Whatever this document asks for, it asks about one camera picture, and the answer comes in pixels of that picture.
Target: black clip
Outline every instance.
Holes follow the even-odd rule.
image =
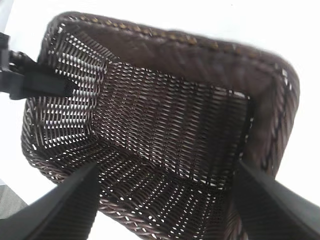
[[[8,42],[9,36],[0,32],[0,92],[12,100],[73,96],[74,82],[22,52],[9,51]]]

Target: white background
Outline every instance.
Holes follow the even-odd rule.
[[[47,23],[65,11],[124,19],[163,29],[234,40],[287,59],[300,78],[300,105],[277,180],[320,206],[320,7],[318,1],[15,0],[5,33],[10,48],[36,59]],[[24,100],[0,94],[0,178],[27,204],[54,185],[21,152]],[[98,214],[90,240],[139,239]]]

